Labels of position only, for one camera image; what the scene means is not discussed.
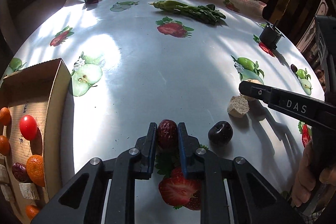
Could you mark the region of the person right hand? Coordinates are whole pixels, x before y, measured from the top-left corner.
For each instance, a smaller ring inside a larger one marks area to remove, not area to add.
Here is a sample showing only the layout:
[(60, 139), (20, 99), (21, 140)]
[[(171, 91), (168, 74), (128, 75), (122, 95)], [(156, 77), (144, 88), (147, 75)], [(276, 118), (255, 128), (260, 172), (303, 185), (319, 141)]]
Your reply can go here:
[[(299, 163), (299, 169), (295, 176), (291, 199), (296, 207), (308, 202), (311, 196), (311, 191), (315, 187), (316, 179), (309, 169), (309, 165), (314, 156), (312, 143), (313, 140), (311, 139), (304, 148), (303, 156)], [(319, 175), (319, 180), (322, 183), (335, 186), (335, 165), (331, 168), (325, 168)]]

